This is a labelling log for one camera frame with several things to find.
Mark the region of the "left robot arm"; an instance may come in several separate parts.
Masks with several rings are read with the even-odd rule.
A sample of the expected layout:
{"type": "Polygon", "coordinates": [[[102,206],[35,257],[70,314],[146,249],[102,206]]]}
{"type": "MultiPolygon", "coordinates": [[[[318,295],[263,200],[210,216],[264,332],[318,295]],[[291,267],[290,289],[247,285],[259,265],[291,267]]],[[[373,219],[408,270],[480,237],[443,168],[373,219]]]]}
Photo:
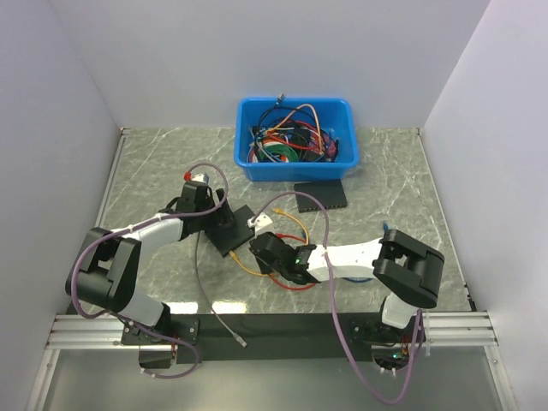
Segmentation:
{"type": "Polygon", "coordinates": [[[153,217],[123,229],[90,229],[65,283],[76,305],[84,301],[134,323],[151,343],[176,335],[170,308],[136,288],[140,263],[159,248],[219,225],[228,217],[224,189],[190,180],[153,217]]]}

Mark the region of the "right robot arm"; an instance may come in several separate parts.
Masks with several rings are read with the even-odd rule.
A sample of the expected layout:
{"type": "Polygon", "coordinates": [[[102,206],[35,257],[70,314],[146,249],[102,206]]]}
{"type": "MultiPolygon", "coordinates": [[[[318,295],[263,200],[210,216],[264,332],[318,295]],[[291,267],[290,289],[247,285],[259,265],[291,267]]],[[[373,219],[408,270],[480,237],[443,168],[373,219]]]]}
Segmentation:
{"type": "Polygon", "coordinates": [[[378,240],[344,246],[291,247],[266,232],[251,240],[250,252],[265,274],[308,285],[334,279],[375,279],[390,292],[379,314],[359,315],[350,324],[356,342],[390,346],[413,332],[415,313],[438,304],[444,256],[436,249],[397,229],[378,240]]]}

